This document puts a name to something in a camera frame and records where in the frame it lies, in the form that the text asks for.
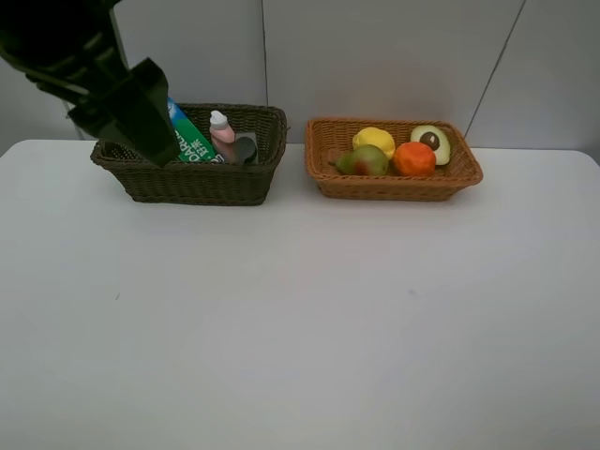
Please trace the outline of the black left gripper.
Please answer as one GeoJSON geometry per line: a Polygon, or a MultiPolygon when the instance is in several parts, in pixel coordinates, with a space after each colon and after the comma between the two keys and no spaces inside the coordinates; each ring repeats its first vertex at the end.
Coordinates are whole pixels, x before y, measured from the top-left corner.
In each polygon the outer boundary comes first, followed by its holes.
{"type": "Polygon", "coordinates": [[[163,167],[180,153],[168,113],[168,81],[150,58],[126,65],[112,27],[18,29],[18,70],[74,108],[87,133],[163,167]]]}

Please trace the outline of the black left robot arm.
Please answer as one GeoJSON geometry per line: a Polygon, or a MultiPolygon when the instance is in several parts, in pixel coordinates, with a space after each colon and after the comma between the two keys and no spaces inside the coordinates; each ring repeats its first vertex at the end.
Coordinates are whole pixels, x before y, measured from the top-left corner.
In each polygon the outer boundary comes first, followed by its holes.
{"type": "Polygon", "coordinates": [[[180,153],[168,81],[146,58],[126,61],[114,1],[4,1],[1,56],[37,88],[71,104],[85,133],[135,150],[162,167],[180,153]]]}

